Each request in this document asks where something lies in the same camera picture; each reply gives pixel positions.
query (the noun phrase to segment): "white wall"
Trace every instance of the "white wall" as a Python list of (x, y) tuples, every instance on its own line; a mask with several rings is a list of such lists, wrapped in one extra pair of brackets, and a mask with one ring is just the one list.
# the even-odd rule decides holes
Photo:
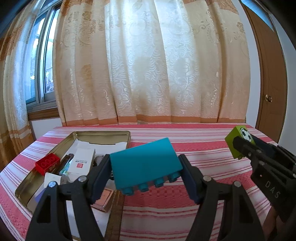
[(242, 24), (244, 25), (244, 31), (246, 33), (248, 43), (251, 68), (251, 83), (246, 119), (247, 123), (250, 126), (255, 127), (260, 102), (260, 64), (258, 50), (251, 24), (242, 5), (240, 4), (239, 0), (232, 0), (232, 2), (234, 6), (237, 8), (239, 17), (242, 21)]
[(286, 118), (279, 145), (296, 155), (296, 50), (285, 30), (277, 19), (270, 14), (283, 49), (288, 78), (288, 98)]
[(62, 126), (60, 118), (29, 121), (34, 139), (38, 139), (51, 129)]

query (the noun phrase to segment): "window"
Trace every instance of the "window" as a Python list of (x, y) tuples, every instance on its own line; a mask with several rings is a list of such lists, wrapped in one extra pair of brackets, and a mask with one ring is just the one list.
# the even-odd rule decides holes
[(52, 51), (61, 0), (46, 0), (28, 40), (24, 59), (27, 111), (56, 107), (54, 96)]
[(256, 13), (270, 28), (275, 31), (272, 21), (264, 8), (254, 0), (242, 0), (242, 3)]

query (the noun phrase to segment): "green toy block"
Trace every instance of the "green toy block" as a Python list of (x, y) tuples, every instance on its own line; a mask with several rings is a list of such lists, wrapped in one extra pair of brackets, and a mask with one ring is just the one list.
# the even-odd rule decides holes
[(231, 151), (233, 158), (242, 159), (245, 156), (233, 147), (233, 139), (235, 137), (241, 137), (241, 138), (251, 142), (253, 145), (255, 145), (255, 142), (254, 142), (251, 134), (248, 132), (248, 129), (246, 128), (246, 126), (234, 127), (233, 130), (225, 137), (225, 141)]

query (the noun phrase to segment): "cream floral curtain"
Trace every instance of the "cream floral curtain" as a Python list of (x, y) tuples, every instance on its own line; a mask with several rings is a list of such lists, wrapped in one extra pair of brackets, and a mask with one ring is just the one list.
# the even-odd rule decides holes
[(231, 0), (64, 0), (57, 26), (63, 125), (244, 122), (250, 62)]
[(27, 41), (44, 0), (34, 0), (15, 17), (0, 39), (0, 170), (33, 142), (23, 78)]

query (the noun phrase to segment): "soccer ball sticker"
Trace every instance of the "soccer ball sticker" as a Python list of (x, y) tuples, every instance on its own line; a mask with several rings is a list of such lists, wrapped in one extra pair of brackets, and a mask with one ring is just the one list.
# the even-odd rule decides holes
[(251, 134), (245, 128), (241, 128), (240, 133), (245, 140), (252, 142)]

